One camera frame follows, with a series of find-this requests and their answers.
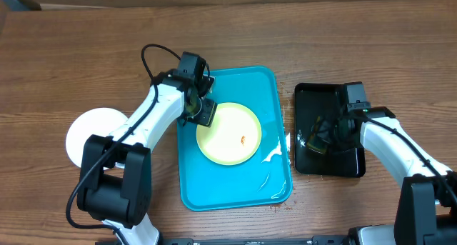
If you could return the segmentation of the yellow green sponge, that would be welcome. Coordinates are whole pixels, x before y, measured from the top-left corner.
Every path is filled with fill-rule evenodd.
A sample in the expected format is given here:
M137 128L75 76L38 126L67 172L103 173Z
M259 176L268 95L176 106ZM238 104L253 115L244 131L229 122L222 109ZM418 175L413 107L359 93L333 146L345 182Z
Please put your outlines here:
M328 122L325 118L317 117L311 133L308 135L306 146L317 154L325 154L328 148Z

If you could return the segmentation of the light green plate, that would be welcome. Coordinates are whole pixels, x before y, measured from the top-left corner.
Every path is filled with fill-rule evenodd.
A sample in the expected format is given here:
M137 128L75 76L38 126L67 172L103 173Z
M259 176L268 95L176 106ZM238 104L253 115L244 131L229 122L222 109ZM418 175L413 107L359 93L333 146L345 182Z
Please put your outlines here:
M232 102L217 106L210 127L196 129L196 141L203 155L224 166L250 159L260 147L261 137L261 125L255 113Z

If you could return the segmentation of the white plate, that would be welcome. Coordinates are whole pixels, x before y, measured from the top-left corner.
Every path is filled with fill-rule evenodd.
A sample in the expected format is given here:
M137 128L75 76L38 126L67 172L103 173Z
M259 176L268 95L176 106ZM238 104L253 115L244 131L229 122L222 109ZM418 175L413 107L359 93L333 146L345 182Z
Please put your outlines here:
M66 135L66 152L70 160L81 167L84 144L93 134L108 136L127 121L127 116L116 109L96 108L80 115Z

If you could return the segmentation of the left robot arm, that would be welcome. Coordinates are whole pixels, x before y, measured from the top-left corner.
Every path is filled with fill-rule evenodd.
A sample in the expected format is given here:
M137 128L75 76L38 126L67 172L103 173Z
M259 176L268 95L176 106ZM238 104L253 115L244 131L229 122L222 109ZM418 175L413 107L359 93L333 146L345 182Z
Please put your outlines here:
M71 207L87 212L110 229L118 244L158 244L161 235L147 215L151 203L151 152L165 130L177 119L209 127L217 104L207 98L214 77L197 54L184 52L175 69L151 77L151 87L140 107L108 136L91 135L85 142L79 182L69 197Z

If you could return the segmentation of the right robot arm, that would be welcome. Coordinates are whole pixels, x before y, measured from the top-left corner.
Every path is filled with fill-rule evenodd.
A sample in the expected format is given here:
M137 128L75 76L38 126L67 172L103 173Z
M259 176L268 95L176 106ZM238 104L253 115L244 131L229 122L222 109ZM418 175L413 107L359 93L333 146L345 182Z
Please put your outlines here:
M308 149L363 148L401 187L392 225L352 228L342 244L455 244L456 172L427 154L389 109L373 107L361 82L343 84L339 94L339 108L313 125Z

